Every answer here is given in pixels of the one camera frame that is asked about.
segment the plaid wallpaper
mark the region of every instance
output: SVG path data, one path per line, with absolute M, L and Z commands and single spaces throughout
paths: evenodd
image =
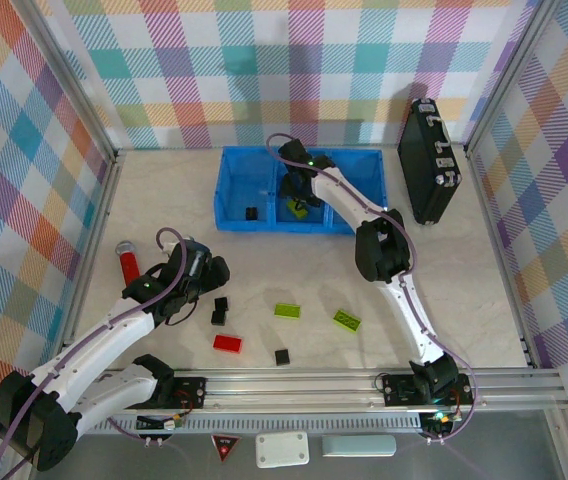
M 542 365 L 568 388 L 568 0 L 475 154 Z
M 409 98 L 468 136 L 539 0 L 39 0 L 115 144 L 396 143 Z
M 106 160 L 0 0 L 0 380 L 51 353 Z

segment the red triangle label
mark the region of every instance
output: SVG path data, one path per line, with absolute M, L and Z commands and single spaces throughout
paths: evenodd
M 231 450 L 240 441 L 240 437 L 231 437 L 229 435 L 211 435 L 211 437 L 221 461 L 226 460 Z

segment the blue plastic tray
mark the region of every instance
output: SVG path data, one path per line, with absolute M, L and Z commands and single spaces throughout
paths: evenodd
M 380 150 L 309 148 L 330 157 L 349 182 L 377 205 L 387 207 Z M 215 224 L 232 232 L 353 233 L 333 209 L 322 203 L 298 220 L 278 198 L 286 167 L 264 147 L 225 147 L 215 190 Z M 257 220 L 246 220 L 246 208 L 257 207 Z

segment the white tabletop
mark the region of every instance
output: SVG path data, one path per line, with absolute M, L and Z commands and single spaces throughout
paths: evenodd
M 100 321 L 120 297 L 124 281 L 115 245 L 124 239 L 133 241 L 140 269 L 146 270 L 165 261 L 155 245 L 155 232 L 171 226 L 223 256 L 231 280 L 202 296 L 186 322 L 161 326 L 139 340 L 115 367 L 126 367 L 145 353 L 175 368 L 273 367 L 275 350 L 283 348 L 290 354 L 287 368 L 406 367 L 407 341 L 384 298 L 358 273 L 354 237 L 217 231 L 213 193 L 220 156 L 220 150 L 140 151 L 126 156 L 78 334 Z M 524 366 L 461 151 L 457 158 L 466 180 L 442 221 L 423 227 L 412 217 L 396 151 L 384 149 L 389 204 L 402 213 L 416 244 L 415 279 L 440 339 L 476 367 Z M 224 327 L 210 321 L 218 296 L 229 299 Z M 273 316 L 276 303 L 301 305 L 301 319 Z M 333 322 L 340 308 L 362 320 L 356 334 Z M 242 337 L 242 352 L 214 350 L 213 339 L 220 333 Z

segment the black suitcase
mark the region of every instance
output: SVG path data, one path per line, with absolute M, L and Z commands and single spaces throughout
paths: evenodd
M 415 220 L 439 222 L 462 176 L 435 101 L 413 101 L 397 151 Z

